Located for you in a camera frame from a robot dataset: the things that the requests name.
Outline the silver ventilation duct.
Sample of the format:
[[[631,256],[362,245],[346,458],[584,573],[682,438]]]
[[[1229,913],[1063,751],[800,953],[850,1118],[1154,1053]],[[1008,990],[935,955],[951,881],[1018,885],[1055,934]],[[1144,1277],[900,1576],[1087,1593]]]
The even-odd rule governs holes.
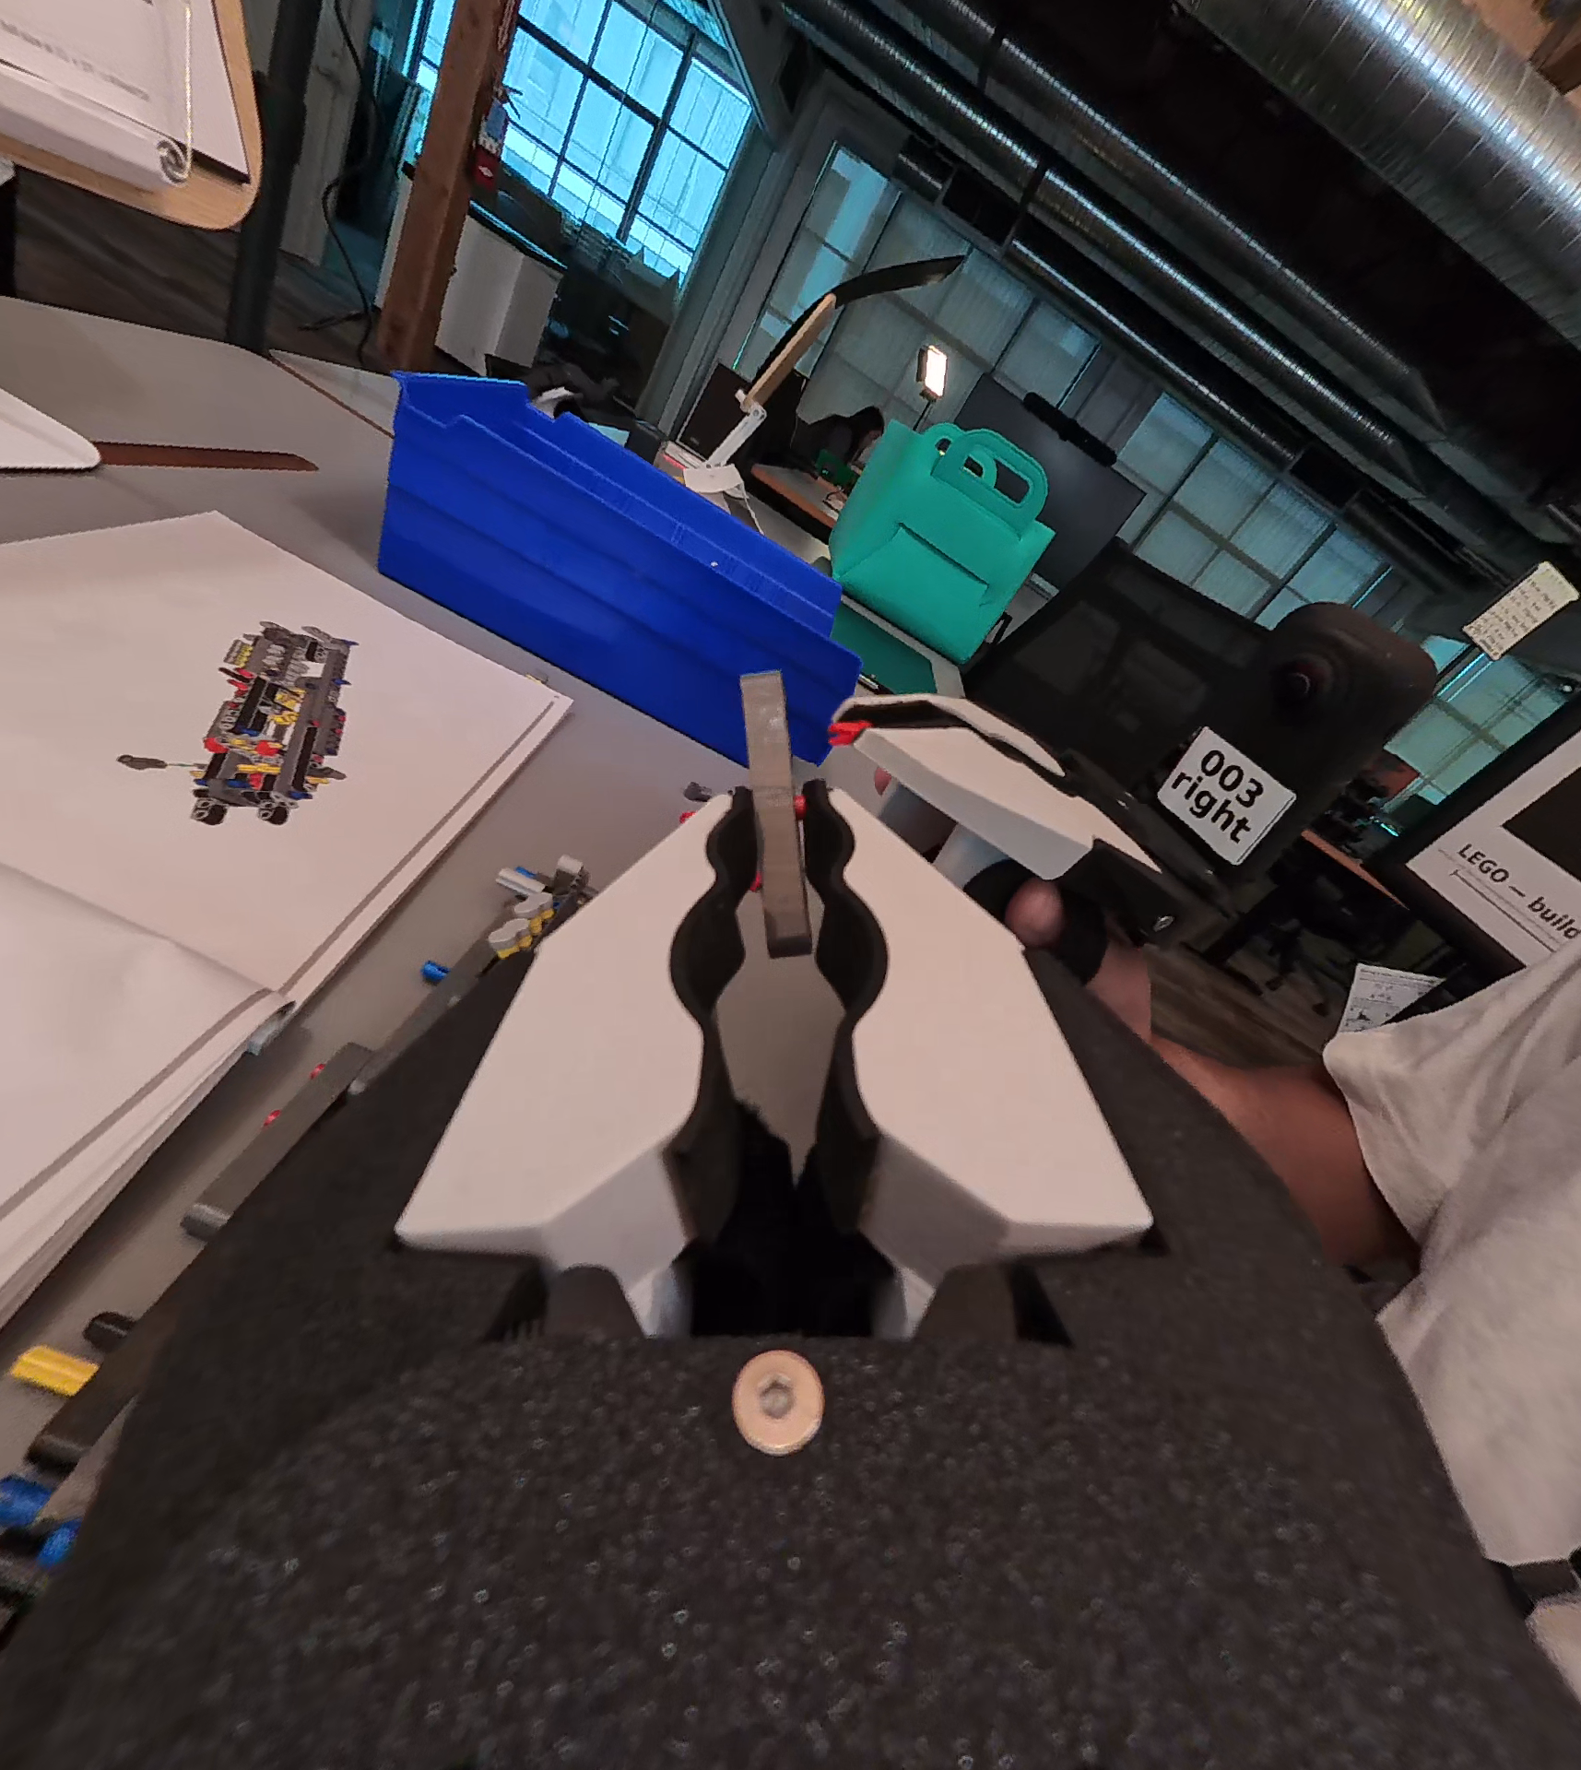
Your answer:
[[[1462,2],[1185,2],[1581,346],[1581,111]]]

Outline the lego car chassis assembly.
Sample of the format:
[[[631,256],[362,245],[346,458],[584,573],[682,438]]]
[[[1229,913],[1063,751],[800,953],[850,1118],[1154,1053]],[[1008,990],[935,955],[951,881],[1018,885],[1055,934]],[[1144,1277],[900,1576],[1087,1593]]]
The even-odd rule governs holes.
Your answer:
[[[188,1243],[199,1249],[210,1245],[279,1162],[452,1013],[489,971],[515,968],[552,930],[581,910],[595,895],[588,878],[588,867],[570,855],[563,855],[552,873],[504,871],[497,885],[507,901],[457,957],[450,977],[427,985],[427,1001],[377,1049],[346,1044],[310,1071],[305,1084],[262,1121],[255,1140],[188,1205],[183,1213]],[[115,1311],[92,1317],[84,1329],[84,1357],[39,1344],[13,1362],[13,1384],[57,1398],[60,1409],[30,1440],[19,1468],[0,1476],[0,1650],[70,1559],[94,1490],[115,1461],[124,1423],[174,1335],[188,1293],[193,1284],[180,1275],[140,1317]]]

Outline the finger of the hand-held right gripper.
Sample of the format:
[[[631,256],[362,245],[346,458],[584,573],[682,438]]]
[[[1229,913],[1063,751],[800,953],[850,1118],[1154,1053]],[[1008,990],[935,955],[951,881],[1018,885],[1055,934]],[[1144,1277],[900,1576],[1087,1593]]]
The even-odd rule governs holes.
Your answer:
[[[1025,765],[1063,781],[1068,767],[1018,727],[1004,721],[967,698],[940,695],[851,695],[832,721],[869,721],[869,732],[883,728],[971,728],[1004,754],[1017,754]]]
[[[1095,851],[1152,876],[1158,863],[1105,810],[973,728],[864,728],[869,765],[1027,873],[1061,881]]]

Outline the blue plastic bin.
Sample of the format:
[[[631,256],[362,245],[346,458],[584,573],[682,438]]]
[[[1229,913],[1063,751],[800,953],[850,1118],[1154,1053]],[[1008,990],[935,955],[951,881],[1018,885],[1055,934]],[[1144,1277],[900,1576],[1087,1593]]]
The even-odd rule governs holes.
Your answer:
[[[859,659],[841,591],[510,379],[400,372],[380,573],[742,765],[742,674],[777,672],[823,763]]]

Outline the black framed marker sign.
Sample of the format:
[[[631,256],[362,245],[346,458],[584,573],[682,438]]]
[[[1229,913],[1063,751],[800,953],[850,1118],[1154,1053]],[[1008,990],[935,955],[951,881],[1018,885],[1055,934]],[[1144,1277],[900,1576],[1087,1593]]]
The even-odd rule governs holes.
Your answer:
[[[1371,863],[1484,980],[1581,940],[1581,694]]]

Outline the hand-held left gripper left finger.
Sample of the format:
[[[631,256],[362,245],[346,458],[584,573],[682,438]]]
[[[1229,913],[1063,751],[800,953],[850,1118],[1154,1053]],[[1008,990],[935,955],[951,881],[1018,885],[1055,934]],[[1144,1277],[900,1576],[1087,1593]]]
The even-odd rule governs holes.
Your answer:
[[[395,1235],[542,1264],[673,1264],[736,1204],[742,1113],[715,1003],[746,948],[751,796],[691,813],[550,934]]]

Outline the black mesh office chair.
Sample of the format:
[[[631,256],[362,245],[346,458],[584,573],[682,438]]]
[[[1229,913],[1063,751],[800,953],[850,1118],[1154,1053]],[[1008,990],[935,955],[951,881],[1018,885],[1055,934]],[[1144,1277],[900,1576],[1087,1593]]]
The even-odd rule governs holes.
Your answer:
[[[1112,542],[1044,608],[985,645],[963,694],[1055,758],[1081,754],[1118,786],[1181,754],[1208,701],[1270,631]]]

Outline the printed paper sheet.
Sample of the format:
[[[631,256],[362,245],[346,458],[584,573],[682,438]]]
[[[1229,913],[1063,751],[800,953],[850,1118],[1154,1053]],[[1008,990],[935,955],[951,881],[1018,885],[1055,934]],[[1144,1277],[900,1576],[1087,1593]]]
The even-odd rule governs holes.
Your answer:
[[[1335,1036],[1385,1026],[1440,987],[1443,980],[1428,973],[1356,963]]]

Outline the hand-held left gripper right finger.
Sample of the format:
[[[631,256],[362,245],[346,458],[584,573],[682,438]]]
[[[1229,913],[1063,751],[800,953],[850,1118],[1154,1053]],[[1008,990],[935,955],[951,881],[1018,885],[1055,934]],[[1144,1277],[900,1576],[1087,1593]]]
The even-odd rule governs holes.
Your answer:
[[[1090,998],[850,792],[809,792],[815,966],[841,1007],[815,1128],[836,1226],[899,1288],[1152,1229],[1070,1032]]]

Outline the short grey lego beam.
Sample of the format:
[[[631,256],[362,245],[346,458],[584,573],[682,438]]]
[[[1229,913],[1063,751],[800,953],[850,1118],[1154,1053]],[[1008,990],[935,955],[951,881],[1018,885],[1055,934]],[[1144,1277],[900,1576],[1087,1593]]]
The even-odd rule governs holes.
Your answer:
[[[813,922],[800,863],[800,818],[792,781],[792,740],[777,672],[740,677],[750,792],[756,826],[756,895],[772,959],[809,957]]]

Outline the white instruction sheet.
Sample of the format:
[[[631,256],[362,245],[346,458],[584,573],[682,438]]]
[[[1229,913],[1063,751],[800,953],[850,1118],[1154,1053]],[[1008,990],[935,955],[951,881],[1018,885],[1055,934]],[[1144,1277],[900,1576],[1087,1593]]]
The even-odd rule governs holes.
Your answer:
[[[212,2],[0,2],[0,138],[138,190],[248,182]]]

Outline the person's right hand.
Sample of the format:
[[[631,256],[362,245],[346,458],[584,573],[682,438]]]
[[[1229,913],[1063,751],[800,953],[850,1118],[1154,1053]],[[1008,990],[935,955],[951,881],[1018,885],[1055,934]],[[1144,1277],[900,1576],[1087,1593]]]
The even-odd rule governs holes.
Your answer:
[[[1140,1041],[1152,1041],[1152,973],[1102,910],[1072,901],[1040,878],[1017,889],[1007,927],[1034,953],[1052,953]]]

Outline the instruction booklet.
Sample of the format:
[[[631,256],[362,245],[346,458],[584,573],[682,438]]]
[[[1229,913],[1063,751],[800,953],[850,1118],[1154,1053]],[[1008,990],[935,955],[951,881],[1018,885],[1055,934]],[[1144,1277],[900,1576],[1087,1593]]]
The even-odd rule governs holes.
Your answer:
[[[220,513],[0,545],[0,1327],[570,705]]]

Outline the white waste bin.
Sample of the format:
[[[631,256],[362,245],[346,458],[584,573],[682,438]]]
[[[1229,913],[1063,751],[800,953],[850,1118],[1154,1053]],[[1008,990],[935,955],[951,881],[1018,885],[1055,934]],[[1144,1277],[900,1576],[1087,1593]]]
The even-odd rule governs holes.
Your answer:
[[[470,214],[441,305],[437,350],[475,376],[528,372],[563,278],[563,261]]]

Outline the wooden post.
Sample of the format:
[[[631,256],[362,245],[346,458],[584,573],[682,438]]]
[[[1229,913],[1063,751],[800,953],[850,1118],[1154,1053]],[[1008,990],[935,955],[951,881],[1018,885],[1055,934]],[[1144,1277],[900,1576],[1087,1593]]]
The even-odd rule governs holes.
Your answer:
[[[377,350],[393,372],[430,372],[438,320],[472,201],[478,142],[507,68],[518,2],[457,2],[410,178]]]

